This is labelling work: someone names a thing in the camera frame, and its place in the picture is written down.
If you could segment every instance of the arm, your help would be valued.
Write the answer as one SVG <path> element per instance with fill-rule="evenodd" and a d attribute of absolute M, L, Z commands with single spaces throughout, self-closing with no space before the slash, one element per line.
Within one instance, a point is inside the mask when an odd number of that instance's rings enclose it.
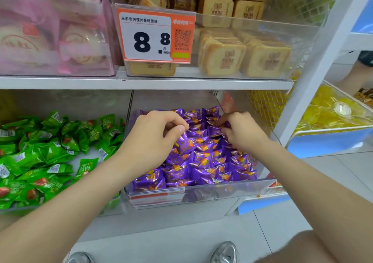
<path fill-rule="evenodd" d="M 166 128 L 175 127 L 163 137 Z M 175 112 L 141 115 L 118 152 L 93 172 L 0 233 L 7 263 L 60 263 L 126 184 L 161 165 L 188 124 Z M 143 158 L 142 148 L 148 150 Z"/>
<path fill-rule="evenodd" d="M 249 113 L 223 116 L 229 142 L 263 163 L 281 182 L 338 262 L 371 262 L 373 204 L 268 139 Z"/>

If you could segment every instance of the shoe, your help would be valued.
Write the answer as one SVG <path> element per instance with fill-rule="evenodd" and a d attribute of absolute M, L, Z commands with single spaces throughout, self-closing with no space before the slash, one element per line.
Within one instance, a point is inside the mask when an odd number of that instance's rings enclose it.
<path fill-rule="evenodd" d="M 68 263 L 94 263 L 94 261 L 86 252 L 75 252 L 69 257 Z"/>
<path fill-rule="evenodd" d="M 233 242 L 225 241 L 215 250 L 210 263 L 239 263 L 237 248 Z"/>

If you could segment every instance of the shelf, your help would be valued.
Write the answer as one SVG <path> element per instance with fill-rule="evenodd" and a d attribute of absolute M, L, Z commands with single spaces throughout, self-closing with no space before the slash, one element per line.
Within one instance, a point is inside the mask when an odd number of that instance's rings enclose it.
<path fill-rule="evenodd" d="M 290 90 L 291 80 L 228 80 L 128 77 L 121 68 L 114 77 L 0 76 L 0 89 L 72 90 Z"/>
<path fill-rule="evenodd" d="M 373 34 L 350 33 L 342 50 L 373 50 Z"/>

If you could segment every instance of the finger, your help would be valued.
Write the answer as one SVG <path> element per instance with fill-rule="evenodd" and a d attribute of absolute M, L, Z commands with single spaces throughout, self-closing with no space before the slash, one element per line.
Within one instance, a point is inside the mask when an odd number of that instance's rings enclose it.
<path fill-rule="evenodd" d="M 176 140 L 178 140 L 181 134 L 183 134 L 184 132 L 185 132 L 184 125 L 180 124 L 180 125 L 175 126 L 173 129 L 168 131 L 168 133 L 166 134 L 164 138 L 165 143 L 172 147 L 174 143 L 176 142 Z"/>

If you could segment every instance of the orange price tag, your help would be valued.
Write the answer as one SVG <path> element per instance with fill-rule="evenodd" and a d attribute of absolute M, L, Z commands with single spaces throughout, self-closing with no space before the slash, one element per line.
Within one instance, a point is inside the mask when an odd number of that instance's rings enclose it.
<path fill-rule="evenodd" d="M 117 8 L 124 59 L 190 63 L 195 13 Z"/>

